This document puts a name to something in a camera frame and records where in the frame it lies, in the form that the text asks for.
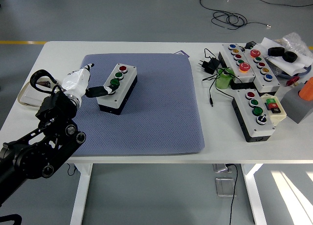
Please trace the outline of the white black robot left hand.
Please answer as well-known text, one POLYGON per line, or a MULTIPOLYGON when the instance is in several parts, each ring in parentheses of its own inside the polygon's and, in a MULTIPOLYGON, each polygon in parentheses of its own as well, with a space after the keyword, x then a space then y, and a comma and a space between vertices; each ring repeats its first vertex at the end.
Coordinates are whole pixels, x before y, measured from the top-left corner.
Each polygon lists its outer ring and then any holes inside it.
POLYGON ((73 71, 63 80, 62 88, 67 96, 76 99, 81 99, 84 95, 94 98, 113 94, 119 88, 120 82, 117 79, 113 79, 113 84, 88 88, 90 69, 93 66, 93 63, 87 64, 79 70, 73 71))

